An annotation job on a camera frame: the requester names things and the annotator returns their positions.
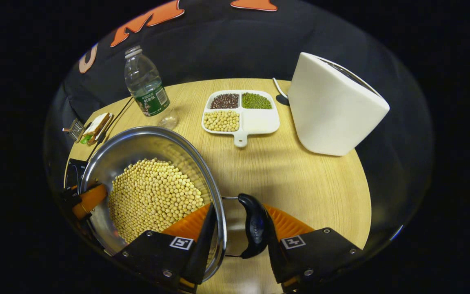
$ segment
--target sandwich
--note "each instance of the sandwich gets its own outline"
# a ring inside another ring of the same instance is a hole
[[[110,112],[105,112],[104,114],[97,116],[82,134],[81,143],[86,145],[92,145],[95,143],[102,132],[108,128],[108,125],[110,125],[112,116],[113,115]]]

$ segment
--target stainless steel pot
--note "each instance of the stainless steel pot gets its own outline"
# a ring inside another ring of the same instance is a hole
[[[214,275],[224,258],[227,240],[226,217],[219,190],[208,166],[197,149],[185,138],[171,130],[151,126],[132,128],[117,134],[104,143],[88,162],[79,193],[86,191],[96,181],[105,184],[110,193],[112,180],[123,173],[123,169],[129,164],[144,158],[158,158],[179,166],[201,190],[204,203],[212,203],[214,206],[217,227],[203,279],[206,281]],[[127,246],[128,243],[119,236],[110,218],[105,201],[92,211],[89,224],[109,255],[115,255]]]

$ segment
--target plastic water bottle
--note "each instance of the plastic water bottle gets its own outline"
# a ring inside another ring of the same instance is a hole
[[[159,71],[153,62],[142,54],[140,46],[125,52],[124,80],[126,87],[142,113],[146,116],[159,115],[159,127],[173,129],[177,125],[177,116],[170,99],[162,86]]]

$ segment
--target green bottle label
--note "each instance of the green bottle label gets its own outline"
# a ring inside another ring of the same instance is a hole
[[[135,97],[135,100],[146,116],[154,116],[170,105],[170,99],[162,84],[144,96]]]

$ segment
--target black background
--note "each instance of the black background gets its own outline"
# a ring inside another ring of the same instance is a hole
[[[0,287],[153,292],[78,240],[50,199],[40,155],[47,107],[71,65],[105,34],[157,4],[0,4]],[[414,219],[379,255],[325,291],[470,289],[470,2],[319,5],[402,60],[428,99],[437,138],[433,183]]]

